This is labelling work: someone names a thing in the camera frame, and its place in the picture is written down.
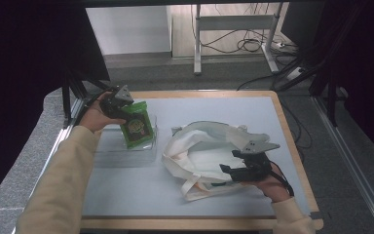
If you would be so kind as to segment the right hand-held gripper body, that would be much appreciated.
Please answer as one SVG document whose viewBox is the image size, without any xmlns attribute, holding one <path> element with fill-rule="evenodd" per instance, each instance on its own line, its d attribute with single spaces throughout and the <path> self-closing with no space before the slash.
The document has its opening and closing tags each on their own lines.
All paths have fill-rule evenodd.
<svg viewBox="0 0 374 234">
<path fill-rule="evenodd" d="M 260 181 L 272 171 L 266 152 L 277 149 L 279 144 L 271 143 L 266 134 L 243 133 L 232 137 L 232 143 L 237 147 L 232 151 L 235 158 L 243 160 L 244 168 L 232 175 L 249 175 L 251 181 Z"/>
</svg>

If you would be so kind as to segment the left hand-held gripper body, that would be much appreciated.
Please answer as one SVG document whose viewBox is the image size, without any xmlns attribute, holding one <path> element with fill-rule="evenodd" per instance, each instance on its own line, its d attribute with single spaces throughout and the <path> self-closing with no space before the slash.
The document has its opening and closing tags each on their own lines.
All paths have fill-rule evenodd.
<svg viewBox="0 0 374 234">
<path fill-rule="evenodd" d="M 111 119 L 123 119 L 122 108 L 133 104 L 130 90 L 127 85 L 110 89 L 111 94 L 106 96 L 99 104 L 105 116 Z"/>
</svg>

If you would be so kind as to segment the green snack packet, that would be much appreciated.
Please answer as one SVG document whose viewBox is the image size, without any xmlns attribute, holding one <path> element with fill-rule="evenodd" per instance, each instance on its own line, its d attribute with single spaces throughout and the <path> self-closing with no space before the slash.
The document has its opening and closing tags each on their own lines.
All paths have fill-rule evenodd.
<svg viewBox="0 0 374 234">
<path fill-rule="evenodd" d="M 126 123 L 120 126 L 127 148 L 137 147 L 152 139 L 154 132 L 147 112 L 147 103 L 145 101 L 137 102 L 124 107 L 124 109 L 136 114 L 133 119 L 126 119 Z"/>
</svg>

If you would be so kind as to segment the white canvas tote bag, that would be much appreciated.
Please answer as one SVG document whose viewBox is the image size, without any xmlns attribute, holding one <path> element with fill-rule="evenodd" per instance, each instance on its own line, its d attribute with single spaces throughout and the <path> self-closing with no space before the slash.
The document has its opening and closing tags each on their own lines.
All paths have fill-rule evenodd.
<svg viewBox="0 0 374 234">
<path fill-rule="evenodd" d="M 237 149 L 232 137 L 248 133 L 245 126 L 199 121 L 171 130 L 172 137 L 162 161 L 173 176 L 185 180 L 181 193 L 186 200 L 195 201 L 243 188 L 243 182 L 232 181 L 231 174 L 223 173 L 219 165 L 232 169 L 245 167 L 243 160 L 232 154 Z"/>
</svg>

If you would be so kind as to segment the clear plastic container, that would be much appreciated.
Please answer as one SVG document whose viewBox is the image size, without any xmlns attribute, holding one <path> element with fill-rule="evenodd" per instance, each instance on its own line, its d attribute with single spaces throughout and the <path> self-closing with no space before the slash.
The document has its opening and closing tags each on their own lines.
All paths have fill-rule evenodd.
<svg viewBox="0 0 374 234">
<path fill-rule="evenodd" d="M 107 125 L 101 132 L 94 155 L 96 168 L 140 168 L 148 167 L 156 160 L 157 117 L 150 115 L 153 138 L 134 148 L 127 148 L 124 134 L 118 125 Z"/>
</svg>

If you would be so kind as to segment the person's left hand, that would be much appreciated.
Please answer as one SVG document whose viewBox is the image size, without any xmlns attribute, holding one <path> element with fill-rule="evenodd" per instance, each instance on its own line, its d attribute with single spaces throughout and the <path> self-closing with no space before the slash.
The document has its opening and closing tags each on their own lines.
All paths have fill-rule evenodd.
<svg viewBox="0 0 374 234">
<path fill-rule="evenodd" d="M 95 133 L 102 130 L 105 126 L 111 124 L 123 125 L 126 123 L 124 119 L 111 119 L 104 115 L 99 106 L 99 103 L 109 95 L 106 92 L 95 99 L 95 101 L 88 107 L 88 110 L 84 113 L 83 117 L 79 121 L 79 126 L 83 126 Z"/>
</svg>

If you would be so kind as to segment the person's right hand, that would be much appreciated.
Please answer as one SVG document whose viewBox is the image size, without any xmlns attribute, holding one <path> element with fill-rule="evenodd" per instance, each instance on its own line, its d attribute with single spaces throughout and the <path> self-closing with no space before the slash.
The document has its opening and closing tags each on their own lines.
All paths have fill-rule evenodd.
<svg viewBox="0 0 374 234">
<path fill-rule="evenodd" d="M 283 202 L 291 198 L 287 188 L 282 183 L 283 176 L 279 167 L 272 163 L 274 175 L 269 175 L 260 181 L 243 182 L 243 185 L 254 185 L 260 189 L 273 203 Z"/>
</svg>

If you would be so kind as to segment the black metal stand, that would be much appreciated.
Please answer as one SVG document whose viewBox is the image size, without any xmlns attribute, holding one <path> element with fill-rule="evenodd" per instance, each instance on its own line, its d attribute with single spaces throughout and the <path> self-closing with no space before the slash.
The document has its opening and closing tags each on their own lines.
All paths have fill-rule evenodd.
<svg viewBox="0 0 374 234">
<path fill-rule="evenodd" d="M 72 113 L 70 94 L 73 94 L 75 98 L 80 100 L 88 99 L 89 92 L 84 85 L 85 82 L 89 82 L 102 90 L 106 90 L 108 85 L 104 84 L 104 81 L 109 81 L 110 78 L 104 63 L 90 66 L 86 71 L 72 68 L 64 64 L 62 66 L 62 72 L 61 93 L 64 114 L 63 128 L 66 129 L 73 123 L 73 118 L 79 119 L 82 116 L 80 112 L 77 114 Z"/>
<path fill-rule="evenodd" d="M 352 30 L 367 0 L 355 0 L 341 15 L 337 22 L 329 29 L 325 36 L 312 48 L 312 52 L 322 51 L 320 61 L 308 68 L 304 73 L 291 81 L 276 88 L 277 92 L 284 92 L 302 81 L 315 76 L 309 92 L 313 97 L 320 96 L 327 89 L 326 114 L 330 123 L 336 127 L 335 105 L 337 79 L 332 75 L 339 51 L 348 34 Z"/>
</svg>

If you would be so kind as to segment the white panel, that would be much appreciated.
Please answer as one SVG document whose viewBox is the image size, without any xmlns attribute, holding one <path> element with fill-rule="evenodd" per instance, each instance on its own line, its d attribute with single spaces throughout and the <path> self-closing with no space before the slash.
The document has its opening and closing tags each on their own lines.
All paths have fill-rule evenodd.
<svg viewBox="0 0 374 234">
<path fill-rule="evenodd" d="M 87 8 L 104 55 L 171 51 L 171 17 L 167 6 Z"/>
</svg>

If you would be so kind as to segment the white power strip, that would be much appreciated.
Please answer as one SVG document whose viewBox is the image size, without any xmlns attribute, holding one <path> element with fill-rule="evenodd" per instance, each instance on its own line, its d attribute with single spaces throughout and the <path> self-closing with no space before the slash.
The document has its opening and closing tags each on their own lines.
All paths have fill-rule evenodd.
<svg viewBox="0 0 374 234">
<path fill-rule="evenodd" d="M 293 80 L 293 79 L 297 78 L 299 75 L 301 75 L 302 73 L 304 73 L 305 71 L 306 71 L 306 69 L 303 68 L 303 67 L 296 67 L 293 71 L 291 71 L 286 76 L 286 79 L 287 80 Z"/>
</svg>

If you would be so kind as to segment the dark curtain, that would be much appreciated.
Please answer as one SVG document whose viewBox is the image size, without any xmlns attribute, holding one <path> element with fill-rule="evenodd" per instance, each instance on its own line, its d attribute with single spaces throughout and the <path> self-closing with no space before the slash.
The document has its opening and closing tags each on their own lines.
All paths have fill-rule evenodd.
<svg viewBox="0 0 374 234">
<path fill-rule="evenodd" d="M 360 0 L 326 0 L 318 34 L 348 14 Z M 334 74 L 348 97 L 345 108 L 374 143 L 374 0 L 366 2 L 339 49 Z"/>
<path fill-rule="evenodd" d="M 0 0 L 0 184 L 43 111 L 68 81 L 109 75 L 84 7 Z"/>
</svg>

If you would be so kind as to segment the white metal desk frame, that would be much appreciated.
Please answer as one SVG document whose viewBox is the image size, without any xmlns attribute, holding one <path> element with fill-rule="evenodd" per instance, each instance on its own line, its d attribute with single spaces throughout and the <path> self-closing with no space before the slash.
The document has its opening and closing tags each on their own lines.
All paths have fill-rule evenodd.
<svg viewBox="0 0 374 234">
<path fill-rule="evenodd" d="M 268 30 L 267 38 L 261 43 L 261 49 L 272 73 L 278 73 L 279 69 L 272 56 L 271 47 L 279 23 L 282 2 L 279 2 L 276 11 L 272 15 L 243 15 L 243 16 L 201 16 L 201 5 L 196 6 L 195 25 L 195 53 L 194 73 L 202 73 L 201 32 L 214 30 Z"/>
</svg>

